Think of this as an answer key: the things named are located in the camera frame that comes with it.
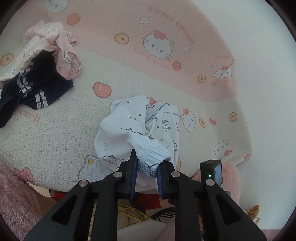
ribbed cuff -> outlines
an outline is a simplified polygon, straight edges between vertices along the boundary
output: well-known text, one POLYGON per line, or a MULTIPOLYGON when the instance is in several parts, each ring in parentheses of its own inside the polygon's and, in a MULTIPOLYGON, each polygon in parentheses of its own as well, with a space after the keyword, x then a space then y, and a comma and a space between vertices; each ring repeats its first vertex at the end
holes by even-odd
POLYGON ((150 139, 147 148, 138 156, 138 170, 147 176, 156 177, 159 164, 171 157, 172 155, 158 140, 150 139))

pink fluffy fabric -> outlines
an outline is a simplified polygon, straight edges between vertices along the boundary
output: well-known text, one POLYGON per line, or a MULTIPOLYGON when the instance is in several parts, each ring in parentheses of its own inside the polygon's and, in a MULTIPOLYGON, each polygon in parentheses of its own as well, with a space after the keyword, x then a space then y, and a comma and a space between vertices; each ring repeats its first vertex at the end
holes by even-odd
POLYGON ((29 185, 18 179, 0 163, 0 214, 20 240, 41 218, 36 195, 29 185))
MULTIPOLYGON (((222 163, 223 174, 223 190, 231 193, 231 198, 239 204, 240 197, 240 185, 239 185, 239 173, 236 167, 230 162, 222 163)), ((200 181, 200 171, 198 171, 191 179, 200 181)), ((262 232, 266 235, 267 241, 272 241, 276 235, 280 232, 280 229, 264 229, 262 232)), ((161 236, 157 241, 174 241, 175 240, 175 220, 167 225, 161 236)))

flower print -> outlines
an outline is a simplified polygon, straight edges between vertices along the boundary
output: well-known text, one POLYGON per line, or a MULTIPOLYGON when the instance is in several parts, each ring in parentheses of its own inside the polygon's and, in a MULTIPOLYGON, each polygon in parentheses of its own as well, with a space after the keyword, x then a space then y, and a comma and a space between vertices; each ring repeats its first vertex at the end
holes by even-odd
POLYGON ((145 27, 147 23, 150 23, 149 21, 149 17, 146 16, 146 17, 140 17, 140 21, 139 21, 139 24, 143 24, 143 26, 145 27))
POLYGON ((189 54, 189 51, 190 51, 190 50, 191 50, 191 49, 188 48, 188 47, 183 48, 183 53, 189 54))
POLYGON ((210 67, 214 67, 216 64, 217 64, 216 61, 214 61, 210 64, 210 67))

